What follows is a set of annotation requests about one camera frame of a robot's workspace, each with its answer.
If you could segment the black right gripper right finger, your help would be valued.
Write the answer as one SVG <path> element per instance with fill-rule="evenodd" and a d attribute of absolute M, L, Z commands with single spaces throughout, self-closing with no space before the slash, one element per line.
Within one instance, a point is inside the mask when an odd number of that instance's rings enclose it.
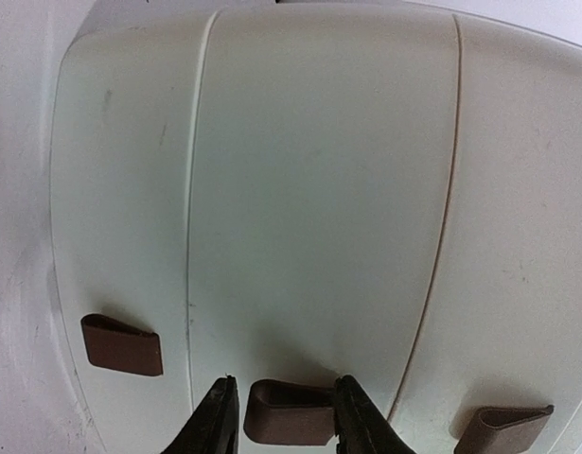
<path fill-rule="evenodd" d="M 337 453 L 414 454 L 354 376 L 344 375 L 336 379 L 332 403 Z"/>

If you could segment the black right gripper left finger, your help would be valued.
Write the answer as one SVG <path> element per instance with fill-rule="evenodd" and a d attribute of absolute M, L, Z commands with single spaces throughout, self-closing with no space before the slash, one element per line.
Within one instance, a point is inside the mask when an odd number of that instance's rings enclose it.
<path fill-rule="evenodd" d="M 238 453 L 238 385 L 218 378 L 163 454 Z"/>

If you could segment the white three-drawer storage cabinet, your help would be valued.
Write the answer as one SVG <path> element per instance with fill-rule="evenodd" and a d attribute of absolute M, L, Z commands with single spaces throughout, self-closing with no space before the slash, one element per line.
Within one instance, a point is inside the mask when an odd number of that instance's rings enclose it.
<path fill-rule="evenodd" d="M 330 453 L 295 391 L 356 377 L 419 453 L 573 453 L 582 47 L 423 7 L 93 32 L 51 139 L 66 337 L 108 453 L 238 382 L 244 453 Z"/>

